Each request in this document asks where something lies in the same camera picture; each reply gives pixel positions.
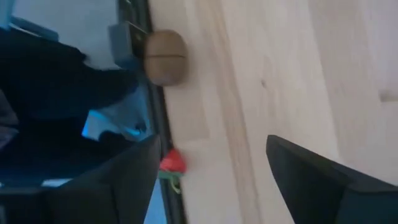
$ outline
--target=wooden floor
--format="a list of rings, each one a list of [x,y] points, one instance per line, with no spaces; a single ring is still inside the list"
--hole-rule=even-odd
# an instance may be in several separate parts
[[[268,134],[398,184],[398,1],[150,3],[190,52],[165,89],[189,223],[293,223]]]

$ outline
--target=red object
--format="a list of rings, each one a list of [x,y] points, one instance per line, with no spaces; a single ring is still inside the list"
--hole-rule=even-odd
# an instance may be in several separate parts
[[[187,165],[181,154],[176,149],[172,149],[160,163],[160,170],[184,173],[187,170]]]

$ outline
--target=wood grain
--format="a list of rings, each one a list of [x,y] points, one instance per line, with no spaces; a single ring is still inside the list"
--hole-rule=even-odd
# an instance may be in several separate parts
[[[398,183],[394,0],[150,2],[190,52],[188,82],[165,88],[190,223],[293,223],[268,134]]]

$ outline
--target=brown round object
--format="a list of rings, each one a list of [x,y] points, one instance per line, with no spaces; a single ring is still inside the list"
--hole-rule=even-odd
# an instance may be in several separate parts
[[[172,30],[151,34],[146,42],[144,66],[155,85],[179,84],[187,72],[187,47],[180,34]]]

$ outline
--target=dark pants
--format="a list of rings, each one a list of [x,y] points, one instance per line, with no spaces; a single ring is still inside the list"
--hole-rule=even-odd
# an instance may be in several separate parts
[[[85,139],[81,132],[89,110],[135,90],[135,74],[87,67],[84,55],[69,46],[18,33],[6,37],[27,47],[15,44],[22,51],[17,54],[0,44],[0,88],[20,121],[19,135],[0,152],[0,182],[71,177],[117,153],[117,144]]]

